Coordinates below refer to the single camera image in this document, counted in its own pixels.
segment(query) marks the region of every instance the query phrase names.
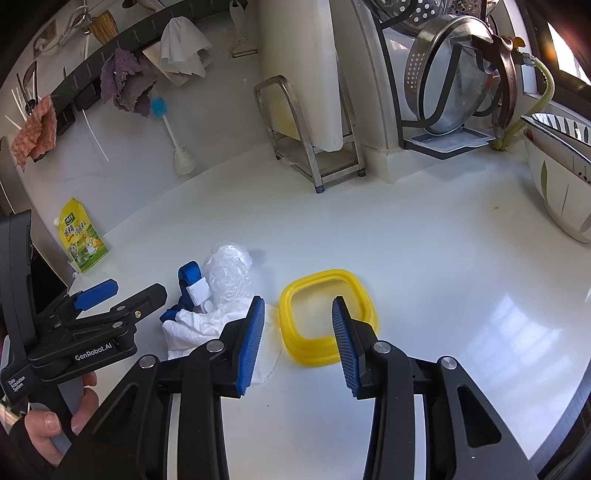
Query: cutting board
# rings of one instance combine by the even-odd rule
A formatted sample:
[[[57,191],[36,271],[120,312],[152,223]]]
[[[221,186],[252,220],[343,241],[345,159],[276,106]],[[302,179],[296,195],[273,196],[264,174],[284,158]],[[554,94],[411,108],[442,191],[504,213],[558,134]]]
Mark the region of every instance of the cutting board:
[[[335,38],[329,0],[258,0],[264,79],[283,75],[300,101],[312,143],[325,151],[343,148]],[[264,91],[273,130],[299,140],[281,89]]]

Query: yellow hose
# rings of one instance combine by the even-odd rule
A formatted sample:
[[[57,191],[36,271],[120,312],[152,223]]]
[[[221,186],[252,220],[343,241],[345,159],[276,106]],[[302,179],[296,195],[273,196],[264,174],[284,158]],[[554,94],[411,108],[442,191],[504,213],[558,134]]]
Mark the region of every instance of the yellow hose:
[[[541,112],[544,108],[546,108],[546,106],[552,100],[552,97],[554,96],[554,90],[556,88],[554,84],[554,77],[552,77],[548,67],[546,67],[546,65],[544,65],[535,57],[532,57],[531,59],[534,61],[534,65],[539,68],[546,79],[546,91],[542,95],[542,98],[540,98],[540,100],[535,103],[535,105],[526,113],[526,115]],[[509,139],[518,133],[523,127],[525,127],[525,122],[521,118],[513,122],[505,131],[503,138],[497,138],[492,143],[492,148],[504,152],[507,149],[507,143],[509,143]]]

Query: drip tray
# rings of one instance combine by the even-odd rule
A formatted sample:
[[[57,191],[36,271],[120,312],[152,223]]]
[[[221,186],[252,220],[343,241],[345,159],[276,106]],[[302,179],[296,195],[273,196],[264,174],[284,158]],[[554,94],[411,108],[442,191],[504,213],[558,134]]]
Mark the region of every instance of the drip tray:
[[[466,147],[484,147],[489,141],[494,139],[494,135],[460,127],[446,135],[431,135],[425,132],[409,138],[407,141],[419,147],[429,148],[440,153],[451,153]]]

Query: plastic bag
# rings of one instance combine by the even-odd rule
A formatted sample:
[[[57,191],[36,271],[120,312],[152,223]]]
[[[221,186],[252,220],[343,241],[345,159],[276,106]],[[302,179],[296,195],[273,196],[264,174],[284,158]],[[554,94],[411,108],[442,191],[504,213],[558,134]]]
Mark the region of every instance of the plastic bag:
[[[248,275],[252,258],[245,247],[221,242],[212,248],[202,273],[209,283],[216,305],[252,297]]]
[[[66,203],[57,226],[61,243],[82,273],[106,255],[107,247],[78,200]]]

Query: yellow square container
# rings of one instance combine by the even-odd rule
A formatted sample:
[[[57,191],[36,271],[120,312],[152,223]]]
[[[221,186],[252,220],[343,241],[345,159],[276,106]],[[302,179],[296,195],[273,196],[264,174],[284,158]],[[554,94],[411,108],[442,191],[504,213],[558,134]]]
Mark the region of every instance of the yellow square container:
[[[339,362],[339,349],[334,335],[306,338],[297,330],[293,310],[294,296],[304,295],[307,289],[332,281],[344,282],[347,287],[343,289],[343,293],[337,293],[335,296],[342,295],[347,300],[347,296],[350,297],[352,294],[357,301],[358,311],[355,315],[357,306],[350,306],[352,317],[369,323],[376,333],[378,331],[378,317],[374,305],[361,282],[351,272],[326,270],[292,282],[281,293],[279,323],[287,351],[295,361],[307,367],[321,367]],[[329,305],[328,311],[332,308],[335,296],[326,299]]]

